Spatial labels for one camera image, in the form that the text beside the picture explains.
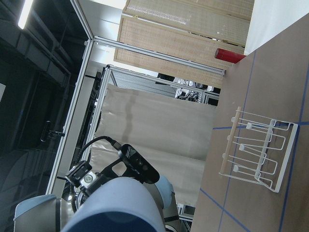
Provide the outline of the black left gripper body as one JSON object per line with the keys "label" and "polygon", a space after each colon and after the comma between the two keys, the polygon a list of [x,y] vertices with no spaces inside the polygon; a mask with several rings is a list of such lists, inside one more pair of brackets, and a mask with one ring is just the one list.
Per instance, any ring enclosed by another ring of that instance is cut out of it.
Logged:
{"label": "black left gripper body", "polygon": [[109,166],[99,173],[94,173],[88,161],[81,161],[69,170],[65,178],[74,187],[80,188],[83,194],[90,196],[102,185],[116,178],[116,173]]}

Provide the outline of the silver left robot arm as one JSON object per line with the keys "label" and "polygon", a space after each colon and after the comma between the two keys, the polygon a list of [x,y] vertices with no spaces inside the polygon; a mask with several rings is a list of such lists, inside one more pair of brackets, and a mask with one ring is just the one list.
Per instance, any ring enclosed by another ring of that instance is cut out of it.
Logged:
{"label": "silver left robot arm", "polygon": [[172,184],[148,163],[113,165],[94,173],[81,162],[67,176],[79,188],[66,201],[53,194],[33,197],[15,209],[16,232],[179,232]]}

